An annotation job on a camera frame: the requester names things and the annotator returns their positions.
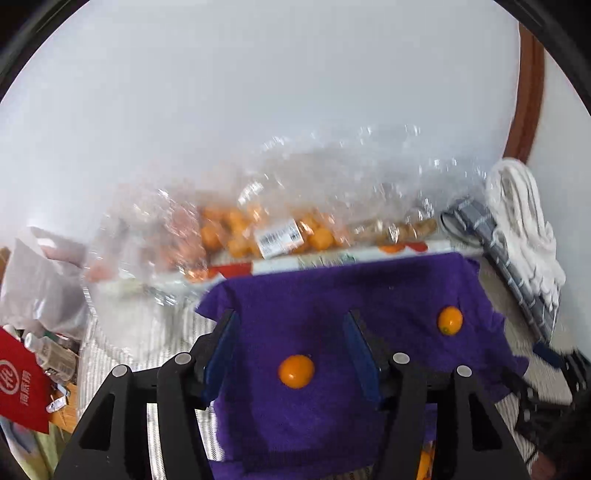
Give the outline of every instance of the white wall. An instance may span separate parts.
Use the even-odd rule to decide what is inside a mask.
[[[540,123],[528,165],[566,272],[561,317],[591,357],[591,116],[548,54]]]
[[[273,135],[417,124],[434,155],[503,152],[517,22],[492,0],[91,0],[0,103],[0,244],[83,241],[122,182],[188,178]]]

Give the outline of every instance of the red paper bag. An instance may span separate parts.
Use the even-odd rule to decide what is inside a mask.
[[[50,380],[29,352],[0,328],[0,415],[23,427],[49,432]]]

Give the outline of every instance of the logo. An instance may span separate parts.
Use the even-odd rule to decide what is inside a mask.
[[[6,395],[14,395],[18,392],[18,373],[8,360],[0,360],[0,391]]]

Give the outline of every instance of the wooden table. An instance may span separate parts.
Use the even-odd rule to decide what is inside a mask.
[[[76,414],[76,406],[78,405],[78,387],[69,383],[66,385],[66,388],[70,391],[70,396],[67,400],[68,405],[61,410],[51,413],[49,415],[49,421],[62,430],[72,433],[78,423],[78,416]],[[57,396],[54,395],[53,398],[59,398],[62,396],[61,393],[58,393]]]

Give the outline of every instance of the purple towel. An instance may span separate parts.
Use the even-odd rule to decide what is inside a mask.
[[[464,323],[444,336],[437,315],[450,305]],[[198,312],[217,319],[227,308],[239,313],[242,329],[215,402],[227,460],[212,462],[216,480],[313,479],[375,461],[384,414],[364,399],[345,346],[342,320],[350,309],[411,361],[439,371],[470,366],[495,402],[508,394],[501,367],[520,375],[527,369],[527,360],[511,353],[478,264],[459,254],[230,279]],[[310,355],[316,374],[307,387],[291,390],[277,368],[299,353]],[[432,409],[426,424],[432,439]]]

